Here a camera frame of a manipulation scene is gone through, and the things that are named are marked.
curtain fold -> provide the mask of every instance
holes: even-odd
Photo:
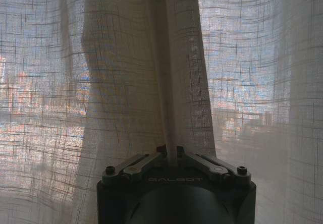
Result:
[[[247,166],[256,223],[323,222],[322,9],[0,0],[0,223],[96,223],[105,166],[164,144]]]

metal bracket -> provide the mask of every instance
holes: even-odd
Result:
[[[201,158],[218,166],[225,167],[230,172],[230,175],[234,178],[235,184],[240,186],[249,186],[251,184],[251,173],[246,167],[234,167],[211,154],[202,155]]]
[[[123,170],[124,175],[127,175],[130,181],[139,181],[141,176],[154,167],[154,164],[161,160],[164,156],[160,153],[154,153],[137,162],[135,165],[128,166]]]
[[[141,161],[145,157],[146,157],[145,155],[137,154],[131,157],[130,159],[124,161],[123,163],[119,164],[118,166],[116,166],[114,171],[111,174],[107,174],[106,171],[103,171],[102,183],[104,185],[113,184],[115,180],[119,177],[121,171],[123,171],[126,167]]]
[[[182,154],[181,166],[190,166],[195,167],[208,175],[210,180],[221,183],[224,179],[224,176],[229,174],[228,170],[225,167],[213,164],[198,155],[192,153]]]

white curtain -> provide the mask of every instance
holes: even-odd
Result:
[[[0,0],[0,223],[96,223],[105,166],[163,144],[171,162],[183,145],[247,166],[256,223],[323,222],[322,15],[323,0]]]
[[[199,0],[217,156],[257,223],[323,222],[323,0]]]

screw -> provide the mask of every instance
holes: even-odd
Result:
[[[105,168],[105,173],[107,175],[112,175],[115,172],[115,167],[114,166],[108,166]]]
[[[239,166],[237,167],[237,170],[238,170],[238,174],[240,175],[246,175],[248,170],[245,166]]]

